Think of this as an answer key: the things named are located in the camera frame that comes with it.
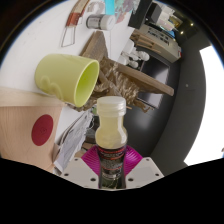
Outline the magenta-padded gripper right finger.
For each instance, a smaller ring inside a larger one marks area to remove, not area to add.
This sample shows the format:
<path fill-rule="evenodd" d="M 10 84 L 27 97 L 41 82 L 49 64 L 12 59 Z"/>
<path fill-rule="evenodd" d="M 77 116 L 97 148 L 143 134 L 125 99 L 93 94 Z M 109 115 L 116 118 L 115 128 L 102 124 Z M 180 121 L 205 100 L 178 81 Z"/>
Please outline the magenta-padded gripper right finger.
<path fill-rule="evenodd" d="M 142 157 L 127 147 L 124 158 L 124 177 L 127 189 L 140 188 L 164 177 L 150 157 Z"/>

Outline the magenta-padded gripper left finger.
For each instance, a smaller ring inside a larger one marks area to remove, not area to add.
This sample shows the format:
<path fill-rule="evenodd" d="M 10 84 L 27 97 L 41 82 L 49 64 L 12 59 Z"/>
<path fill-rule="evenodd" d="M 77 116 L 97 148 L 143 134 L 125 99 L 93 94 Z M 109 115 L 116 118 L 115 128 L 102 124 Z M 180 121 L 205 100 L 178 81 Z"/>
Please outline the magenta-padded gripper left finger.
<path fill-rule="evenodd" d="M 61 177 L 78 186 L 99 188 L 100 160 L 96 147 L 89 149 L 82 157 L 74 157 Z"/>

